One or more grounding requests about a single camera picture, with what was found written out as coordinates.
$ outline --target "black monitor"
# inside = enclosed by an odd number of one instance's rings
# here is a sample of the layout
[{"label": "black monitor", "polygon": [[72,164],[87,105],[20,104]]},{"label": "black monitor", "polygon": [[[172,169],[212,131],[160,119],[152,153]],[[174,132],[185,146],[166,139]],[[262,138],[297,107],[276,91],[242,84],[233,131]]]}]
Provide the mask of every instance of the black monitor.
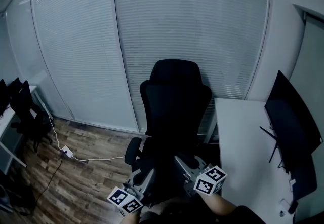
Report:
[{"label": "black monitor", "polygon": [[265,108],[289,172],[321,144],[320,132],[306,104],[281,71]]}]

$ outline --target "black cable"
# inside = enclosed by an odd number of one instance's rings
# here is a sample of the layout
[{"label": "black cable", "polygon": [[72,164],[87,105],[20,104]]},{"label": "black cable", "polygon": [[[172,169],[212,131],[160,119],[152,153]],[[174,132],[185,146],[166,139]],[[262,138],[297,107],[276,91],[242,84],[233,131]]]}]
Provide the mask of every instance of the black cable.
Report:
[{"label": "black cable", "polygon": [[62,162],[63,162],[63,158],[64,158],[64,155],[67,153],[67,151],[65,151],[64,153],[62,153],[62,159],[61,159],[61,163],[60,163],[60,165],[59,165],[59,167],[55,170],[55,172],[53,173],[53,175],[52,175],[52,178],[51,178],[51,180],[50,180],[50,182],[49,182],[49,184],[47,185],[47,187],[45,188],[45,190],[38,196],[38,198],[37,198],[37,200],[35,201],[35,205],[34,205],[34,209],[35,209],[35,207],[36,207],[36,204],[37,204],[37,201],[38,201],[38,199],[40,198],[40,196],[42,196],[43,195],[43,193],[48,189],[48,187],[50,186],[50,184],[51,184],[51,181],[52,181],[52,179],[53,179],[53,177],[54,177],[54,175],[56,174],[56,172],[57,172],[57,170],[59,170],[59,168],[60,168],[60,166],[62,165]]}]

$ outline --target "wooden floor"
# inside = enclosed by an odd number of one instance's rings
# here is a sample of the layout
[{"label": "wooden floor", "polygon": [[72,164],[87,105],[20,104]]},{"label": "wooden floor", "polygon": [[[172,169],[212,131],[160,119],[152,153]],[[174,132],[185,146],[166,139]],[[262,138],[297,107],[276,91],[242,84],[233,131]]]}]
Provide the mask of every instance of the wooden floor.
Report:
[{"label": "wooden floor", "polygon": [[[79,159],[113,158],[125,155],[126,148],[136,134],[111,131],[62,119],[55,119],[60,147],[68,146]],[[12,167],[12,174],[22,176],[31,185],[37,198],[48,185],[60,164],[62,153],[57,148],[55,134],[39,145],[38,154],[29,141],[23,158],[27,168]],[[79,162],[64,156],[50,187],[40,197],[32,216],[1,213],[3,223],[120,223],[122,216],[106,201],[115,186],[127,181],[131,173],[124,159]]]}]

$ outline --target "horizontal blinds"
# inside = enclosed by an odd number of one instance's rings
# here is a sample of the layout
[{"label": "horizontal blinds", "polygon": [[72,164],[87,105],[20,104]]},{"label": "horizontal blinds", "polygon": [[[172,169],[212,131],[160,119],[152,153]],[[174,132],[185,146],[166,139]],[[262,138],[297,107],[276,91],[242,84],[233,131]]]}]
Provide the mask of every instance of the horizontal blinds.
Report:
[{"label": "horizontal blinds", "polygon": [[78,121],[136,131],[111,0],[32,0],[51,76]]},{"label": "horizontal blinds", "polygon": [[10,44],[23,78],[37,86],[47,108],[56,116],[72,119],[59,95],[39,49],[32,20],[30,0],[12,0],[6,9]]},{"label": "horizontal blinds", "polygon": [[[116,0],[119,37],[140,129],[140,84],[160,59],[194,61],[213,97],[243,99],[258,62],[268,0]],[[199,128],[206,134],[214,102]]]}]

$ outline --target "black office chair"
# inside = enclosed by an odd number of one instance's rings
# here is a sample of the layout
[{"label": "black office chair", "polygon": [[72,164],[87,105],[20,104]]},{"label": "black office chair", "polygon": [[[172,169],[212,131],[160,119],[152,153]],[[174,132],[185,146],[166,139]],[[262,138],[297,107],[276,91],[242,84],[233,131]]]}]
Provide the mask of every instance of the black office chair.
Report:
[{"label": "black office chair", "polygon": [[141,170],[134,177],[136,185],[151,169],[156,170],[150,201],[157,204],[181,191],[184,177],[177,175],[175,155],[192,169],[199,165],[194,146],[212,92],[201,83],[196,63],[176,59],[158,61],[150,79],[141,84],[140,92],[147,121],[145,134],[149,137],[142,151],[139,151],[142,139],[131,140],[125,163],[132,166],[133,172]]},{"label": "black office chair", "polygon": [[[11,127],[17,128],[18,133],[22,133],[26,138],[34,141],[33,148],[35,152],[37,152],[42,137],[52,143],[52,140],[47,137],[47,133],[51,129],[51,123],[49,120],[43,122],[43,112],[31,98],[28,81],[25,81],[22,84],[22,89],[13,95],[10,106],[20,119],[20,123],[12,123]],[[36,113],[35,118],[30,110]]]},{"label": "black office chair", "polygon": [[12,81],[8,85],[8,91],[9,91],[10,98],[12,99],[14,96],[19,94],[21,88],[22,88],[22,82],[17,77],[14,81]]}]

